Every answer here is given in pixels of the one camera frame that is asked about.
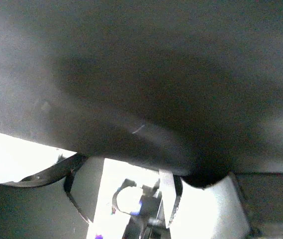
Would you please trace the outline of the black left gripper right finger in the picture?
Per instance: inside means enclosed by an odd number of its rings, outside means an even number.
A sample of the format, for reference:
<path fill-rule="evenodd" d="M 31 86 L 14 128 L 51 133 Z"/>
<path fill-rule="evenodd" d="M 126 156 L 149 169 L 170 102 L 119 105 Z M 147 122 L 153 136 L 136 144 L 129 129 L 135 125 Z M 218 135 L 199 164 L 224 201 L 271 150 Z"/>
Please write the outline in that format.
<path fill-rule="evenodd" d="M 283 239 L 283 173 L 231 173 L 204 188 L 159 175 L 171 238 Z"/>

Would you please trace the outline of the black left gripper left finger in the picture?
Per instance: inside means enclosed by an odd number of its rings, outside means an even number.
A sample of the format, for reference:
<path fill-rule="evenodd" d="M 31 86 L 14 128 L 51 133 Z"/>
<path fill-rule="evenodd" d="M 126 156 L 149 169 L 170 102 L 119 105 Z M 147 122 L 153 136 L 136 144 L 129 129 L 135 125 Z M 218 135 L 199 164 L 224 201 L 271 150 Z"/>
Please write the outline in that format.
<path fill-rule="evenodd" d="M 0 184 L 0 239 L 85 239 L 93 224 L 104 158 L 73 155 L 44 170 L 41 187 Z"/>

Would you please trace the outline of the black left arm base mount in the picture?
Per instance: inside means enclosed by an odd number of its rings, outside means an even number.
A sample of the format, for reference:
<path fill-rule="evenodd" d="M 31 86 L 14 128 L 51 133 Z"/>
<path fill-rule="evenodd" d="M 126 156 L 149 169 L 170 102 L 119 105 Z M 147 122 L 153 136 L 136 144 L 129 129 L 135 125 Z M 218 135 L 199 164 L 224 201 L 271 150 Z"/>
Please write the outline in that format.
<path fill-rule="evenodd" d="M 160 217 L 162 195 L 160 180 L 149 187 L 124 179 L 112 196 L 112 207 L 130 217 L 124 232 L 125 239 L 148 239 L 152 231 L 165 230 L 164 218 Z"/>

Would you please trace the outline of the black trousers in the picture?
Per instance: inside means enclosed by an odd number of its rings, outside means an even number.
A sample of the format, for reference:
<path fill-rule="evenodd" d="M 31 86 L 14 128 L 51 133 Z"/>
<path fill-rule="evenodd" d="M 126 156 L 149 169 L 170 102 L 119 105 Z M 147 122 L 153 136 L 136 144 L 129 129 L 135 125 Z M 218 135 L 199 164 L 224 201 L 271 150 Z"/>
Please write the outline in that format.
<path fill-rule="evenodd" d="M 283 172 L 283 0 L 0 0 L 0 133 L 197 186 Z"/>

